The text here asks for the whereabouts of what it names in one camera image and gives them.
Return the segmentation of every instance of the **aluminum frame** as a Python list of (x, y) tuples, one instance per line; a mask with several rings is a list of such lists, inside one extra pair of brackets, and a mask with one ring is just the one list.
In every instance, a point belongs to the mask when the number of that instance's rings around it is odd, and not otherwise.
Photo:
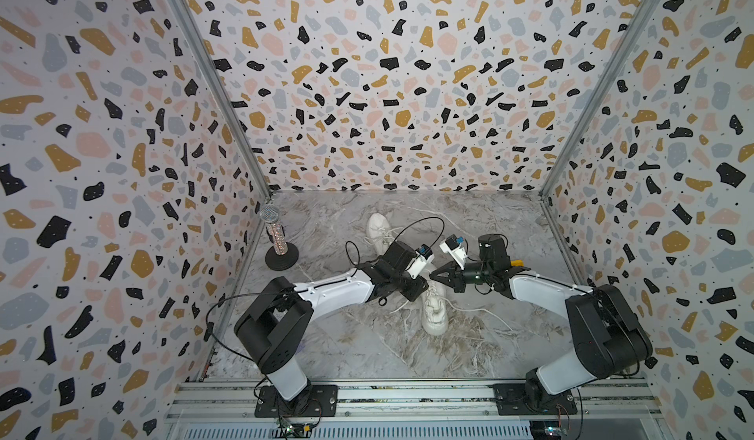
[(560, 250), (560, 255), (563, 257), (563, 260), (566, 261), (565, 266), (568, 267), (568, 271), (571, 274), (571, 278), (573, 278), (573, 282), (577, 285), (588, 286), (587, 279), (581, 273), (581, 267), (576, 262), (576, 257), (573, 255), (573, 252), (571, 252), (570, 248), (568, 247), (568, 243), (566, 242), (566, 238), (563, 236), (562, 232), (560, 232), (560, 228), (558, 228), (557, 226), (557, 221), (555, 220), (552, 209), (547, 205), (547, 202), (545, 200), (540, 201), (539, 204), (542, 207), (542, 213), (544, 214), (545, 219), (547, 219), (547, 226), (553, 233), (555, 243)]
[(620, 42), (620, 46), (615, 50), (615, 53), (608, 60), (608, 64), (605, 71), (597, 80), (597, 85), (594, 87), (592, 96), (587, 101), (586, 107), (581, 111), (581, 115), (576, 120), (576, 125), (568, 136), (568, 139), (563, 144), (558, 158), (555, 160), (555, 164), (550, 172), (547, 174), (547, 178), (544, 180), (544, 184), (540, 189), (542, 197), (550, 196), (553, 192), (553, 188), (560, 179), (560, 173), (565, 169), (571, 155), (578, 146), (581, 137), (587, 132), (589, 123), (592, 122), (594, 115), (597, 114), (599, 106), (605, 99), (605, 96), (610, 91), (615, 79), (620, 71), (623, 70), (628, 56), (636, 46), (636, 41), (639, 36), (644, 32), (646, 25), (655, 13), (655, 8), (660, 4), (661, 0), (642, 0), (639, 8), (633, 14), (633, 19), (628, 25), (626, 34)]
[[(240, 289), (242, 285), (243, 279), (246, 277), (246, 275), (249, 273), (249, 267), (251, 266), (251, 260), (253, 259), (254, 252), (256, 252), (256, 247), (259, 246), (259, 239), (262, 237), (262, 231), (265, 229), (265, 223), (262, 222), (262, 219), (258, 219), (256, 223), (256, 227), (254, 228), (254, 231), (251, 233), (251, 239), (249, 241), (249, 249), (246, 252), (246, 254), (243, 256), (243, 264), (241, 264), (240, 268), (238, 269), (238, 275), (237, 278), (233, 284), (233, 288), (231, 290), (231, 295), (238, 294), (238, 290)], [(217, 322), (212, 327), (213, 329), (215, 327), (228, 327), (229, 321), (231, 318), (231, 314), (233, 313), (233, 309), (235, 308), (236, 303), (238, 302), (238, 298), (231, 299), (226, 304), (224, 304), (225, 309), (223, 311), (217, 311), (217, 313), (220, 314), (220, 318), (217, 320)], [(217, 334), (217, 337), (220, 339), (220, 341), (225, 341), (225, 330), (219, 332)], [(215, 348), (217, 345), (217, 342), (214, 338), (210, 339), (210, 351), (207, 354), (207, 358), (203, 361), (203, 369), (200, 373), (196, 373), (194, 376), (193, 381), (203, 381), (204, 378), (207, 376), (207, 370), (210, 368), (210, 363), (212, 362), (212, 357), (215, 354)]]
[(170, 9), (176, 18), (176, 24), (183, 32), (188, 48), (196, 57), (196, 62), (199, 70), (204, 76), (204, 80), (207, 81), (207, 85), (210, 88), (212, 96), (217, 101), (217, 106), (222, 113), (222, 116), (228, 121), (228, 125), (231, 129), (233, 139), (235, 139), (238, 145), (238, 150), (246, 163), (251, 176), (254, 178), (257, 189), (262, 193), (264, 201), (269, 201), (272, 198), (272, 192), (265, 181), (265, 175), (262, 172), (262, 168), (259, 166), (259, 162), (256, 160), (256, 156), (251, 149), (249, 139), (246, 137), (245, 132), (240, 126), (240, 119), (235, 114), (235, 110), (231, 105), (231, 99), (228, 97), (228, 93), (225, 88), (222, 87), (220, 77), (217, 74), (217, 70), (214, 68), (214, 62), (210, 58), (210, 54), (204, 49), (204, 43), (199, 31), (196, 21), (189, 13), (189, 6), (185, 0), (167, 0), (170, 5)]
[[(181, 383), (165, 421), (185, 423), (251, 423), (269, 419), (253, 416), (257, 400), (253, 388), (258, 380), (223, 379), (204, 383)], [(338, 385), (337, 412), (322, 423), (388, 422), (425, 420), (555, 420), (553, 415), (497, 416), (492, 385), (523, 383), (524, 380), (313, 380)], [(661, 418), (660, 406), (646, 380), (597, 380), (579, 392), (571, 390), (583, 405), (584, 418)], [(312, 418), (294, 420), (316, 421)]]

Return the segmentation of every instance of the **terrazzo wallpaper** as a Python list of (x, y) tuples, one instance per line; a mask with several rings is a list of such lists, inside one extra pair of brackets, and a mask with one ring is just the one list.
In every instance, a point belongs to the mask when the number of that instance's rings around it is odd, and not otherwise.
[(640, 0), (186, 2), (273, 190), (535, 190)]
[(550, 197), (581, 269), (648, 331), (677, 439), (752, 437), (752, 12), (662, 0)]
[(0, 438), (156, 438), (256, 191), (165, 0), (0, 2)]

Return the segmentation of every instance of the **marble floor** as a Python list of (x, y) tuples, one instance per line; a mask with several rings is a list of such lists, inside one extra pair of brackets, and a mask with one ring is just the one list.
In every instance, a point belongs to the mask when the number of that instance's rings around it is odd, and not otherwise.
[[(478, 257), (478, 236), (506, 234), (511, 258), (523, 259), (544, 276), (572, 281), (535, 195), (304, 192), (278, 193), (273, 203), (281, 210), (289, 241), (301, 252), (298, 263), (284, 272), (269, 270), (264, 255), (271, 245), (263, 235), (239, 293), (261, 291), (280, 275), (295, 283), (342, 273), (351, 268), (344, 251), (349, 239), (359, 245), (362, 260), (374, 258), (375, 250), (364, 241), (366, 220), (373, 212), (386, 215), (396, 227), (438, 215), (446, 222), (444, 237), (468, 238), (472, 257)], [(424, 221), (401, 240), (413, 247), (429, 244), (439, 228), (437, 220)], [(433, 250), (438, 267), (450, 259), (437, 246)], [(448, 288), (447, 293), (457, 308), (484, 307), (513, 330), (488, 313), (449, 307), (448, 331), (430, 336), (421, 327), (421, 299), (397, 310), (406, 299), (394, 293), (384, 307), (372, 301), (312, 322), (298, 348), (298, 362), (312, 379), (521, 378), (570, 348), (567, 321), (542, 308), (497, 293), (483, 296), (474, 288), (458, 294)], [(243, 352), (232, 327), (251, 301), (234, 302), (224, 341)], [(217, 347), (207, 377), (261, 375), (253, 363)]]

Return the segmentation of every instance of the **black cable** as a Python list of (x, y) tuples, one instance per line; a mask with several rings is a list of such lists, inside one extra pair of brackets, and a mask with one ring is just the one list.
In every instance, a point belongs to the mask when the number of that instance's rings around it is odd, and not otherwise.
[[(352, 244), (353, 247), (356, 249), (356, 263), (353, 263), (353, 260), (351, 259), (351, 254), (348, 252), (348, 244)], [(348, 261), (351, 262), (351, 265), (353, 265), (353, 275), (351, 275), (351, 278), (353, 278), (354, 275), (356, 275), (356, 272), (359, 271), (359, 264), (361, 263), (361, 252), (359, 252), (359, 246), (356, 245), (356, 243), (353, 240), (346, 240), (345, 241), (345, 256), (348, 257)]]
[(526, 406), (527, 409), (529, 409), (531, 412), (536, 412), (537, 414), (549, 414), (546, 411), (538, 411), (534, 409), (532, 406), (529, 405), (529, 402), (524, 399), (523, 405)]
[(579, 440), (581, 438), (581, 433), (584, 431), (584, 401), (581, 399), (581, 391), (579, 388), (576, 388), (576, 392), (578, 393), (578, 405), (579, 405), (579, 411), (581, 413), (581, 421), (580, 426), (578, 427), (578, 435), (576, 435), (576, 438), (573, 440)]
[(212, 327), (212, 330), (210, 330), (210, 313), (211, 313), (211, 312), (212, 312), (212, 311), (213, 311), (213, 310), (214, 310), (214, 309), (215, 309), (216, 307), (218, 307), (218, 306), (219, 306), (220, 304), (222, 304), (222, 303), (224, 303), (224, 302), (226, 302), (226, 301), (230, 301), (231, 299), (236, 299), (236, 298), (245, 298), (246, 296), (262, 296), (262, 295), (277, 296), (278, 294), (283, 294), (283, 293), (244, 293), (244, 294), (236, 294), (235, 296), (228, 296), (227, 298), (222, 298), (222, 299), (221, 299), (220, 301), (218, 301), (217, 303), (214, 303), (214, 304), (212, 305), (212, 307), (210, 307), (210, 310), (209, 310), (209, 311), (207, 311), (207, 313), (206, 313), (206, 314), (204, 315), (204, 324), (205, 324), (205, 326), (207, 327), (207, 330), (208, 330), (208, 331), (210, 331), (210, 335), (212, 336), (212, 338), (214, 338), (214, 339), (215, 339), (215, 341), (216, 341), (216, 342), (217, 342), (217, 343), (218, 343), (218, 344), (219, 344), (219, 345), (220, 345), (220, 346), (221, 346), (222, 348), (226, 349), (227, 351), (229, 351), (229, 352), (231, 352), (231, 353), (234, 353), (234, 354), (236, 354), (236, 355), (240, 356), (240, 357), (241, 357), (241, 358), (243, 358), (243, 359), (246, 359), (246, 360), (249, 360), (249, 361), (254, 361), (254, 360), (253, 360), (253, 359), (252, 359), (251, 357), (249, 357), (249, 356), (247, 356), (247, 355), (244, 355), (244, 354), (243, 354), (243, 353), (241, 353), (241, 352), (236, 352), (236, 351), (234, 351), (233, 349), (231, 349), (231, 347), (228, 347), (228, 346), (227, 346), (227, 345), (225, 345), (225, 344), (224, 344), (223, 342), (221, 342), (221, 341), (220, 341), (220, 339), (218, 339), (218, 338), (217, 338), (217, 336), (215, 335), (214, 327)]
[(288, 432), (283, 430), (283, 416), (280, 415), (280, 394), (275, 393), (275, 408), (278, 410), (278, 427), (280, 427), (283, 438), (288, 438)]
[(476, 258), (471, 258), (469, 256), (469, 241), (468, 239), (464, 239), (464, 242), (466, 242), (466, 258), (468, 258), (471, 261), (481, 261), (481, 260), (476, 260)]
[(442, 219), (442, 218), (440, 218), (439, 216), (429, 216), (428, 218), (422, 218), (422, 219), (419, 219), (418, 221), (413, 221), (410, 225), (406, 226), (405, 228), (403, 228), (401, 230), (401, 232), (398, 233), (398, 235), (395, 237), (395, 239), (393, 239), (393, 242), (391, 243), (391, 245), (396, 240), (398, 240), (398, 238), (401, 236), (401, 234), (403, 234), (404, 232), (406, 232), (406, 229), (410, 228), (413, 225), (417, 225), (418, 223), (420, 223), (422, 221), (427, 221), (428, 219), (439, 219), (439, 221), (443, 223), (443, 228), (440, 230), (440, 232), (437, 235), (437, 238), (434, 240), (434, 242), (432, 242), (431, 245), (430, 245), (430, 247), (434, 247), (434, 245), (437, 243), (437, 241), (443, 236), (443, 232), (445, 232), (445, 220)]
[(491, 232), (490, 234), (492, 236), (503, 236), (503, 237), (505, 237), (505, 248), (508, 248), (508, 236), (506, 236), (505, 234), (497, 233), (497, 232)]
[[(327, 282), (327, 283), (322, 283), (320, 285), (312, 286), (311, 289), (322, 288), (323, 286), (334, 285), (336, 283), (343, 283), (345, 280), (346, 280), (345, 278), (337, 279), (334, 282)], [(307, 291), (309, 291), (309, 288), (307, 288), (307, 289), (305, 289), (303, 291), (297, 292), (297, 293), (306, 293)]]
[(489, 287), (489, 291), (487, 293), (482, 293), (481, 291), (479, 291), (479, 286), (478, 285), (474, 285), (474, 289), (476, 289), (477, 293), (482, 294), (482, 295), (492, 293), (492, 286)]
[(314, 430), (315, 427), (320, 425), (320, 422), (322, 422), (322, 403), (319, 401), (319, 399), (312, 399), (312, 401), (316, 402), (320, 406), (320, 417), (317, 419), (317, 423), (309, 429), (309, 432)]
[(264, 383), (265, 381), (269, 381), (269, 380), (270, 380), (270, 379), (269, 379), (269, 378), (267, 378), (267, 375), (265, 375), (265, 377), (264, 377), (264, 378), (262, 378), (262, 379), (260, 379), (260, 380), (259, 380), (259, 383), (257, 383), (257, 384), (256, 384), (256, 386), (254, 387), (254, 389), (253, 389), (253, 391), (252, 391), (252, 393), (254, 393), (254, 397), (255, 397), (255, 398), (259, 399), (259, 394), (257, 394), (257, 393), (256, 393), (256, 390), (257, 390), (257, 389), (259, 388), (259, 386), (260, 386), (260, 385), (261, 385), (262, 383)]

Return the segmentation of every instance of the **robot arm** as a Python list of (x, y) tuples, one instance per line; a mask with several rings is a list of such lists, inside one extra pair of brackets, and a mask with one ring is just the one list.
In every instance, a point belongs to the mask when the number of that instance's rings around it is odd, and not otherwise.
[[(311, 383), (295, 354), (308, 323), (351, 304), (378, 299), (384, 305), (395, 291), (414, 301), (428, 287), (419, 273), (433, 258), (427, 246), (414, 250), (396, 241), (383, 256), (345, 274), (294, 284), (280, 276), (241, 315), (234, 332), (278, 390), (283, 407), (299, 412), (306, 407)], [(284, 314), (276, 317), (275, 311)]]
[[(511, 261), (499, 234), (479, 238), (479, 260), (471, 263), (462, 243), (456, 236), (441, 243), (454, 261), (432, 272), (432, 280), (455, 292), (464, 292), (468, 284), (488, 283), (507, 298), (537, 304), (570, 323), (574, 347), (527, 373), (527, 405), (554, 409), (564, 391), (617, 374), (652, 354), (636, 314), (615, 287), (568, 285), (531, 274), (523, 262)], [(270, 281), (234, 332), (280, 395), (280, 412), (297, 415), (308, 405), (312, 386), (295, 357), (308, 323), (351, 304), (378, 299), (384, 305), (396, 291), (414, 301), (428, 287), (419, 273), (433, 257), (427, 246), (415, 250), (396, 241), (383, 256), (346, 274), (310, 283), (291, 284), (283, 276)], [(283, 315), (276, 316), (276, 311)]]
[(525, 273), (523, 262), (511, 261), (507, 243), (498, 234), (479, 238), (479, 261), (462, 264), (462, 238), (449, 237), (441, 249), (455, 261), (430, 278), (465, 291), (467, 284), (489, 283), (505, 297), (527, 301), (569, 321), (573, 348), (559, 359), (526, 375), (526, 397), (534, 409), (547, 408), (556, 396), (591, 380), (608, 378), (652, 354), (652, 344), (620, 291), (612, 285), (597, 288), (569, 285), (539, 274)]

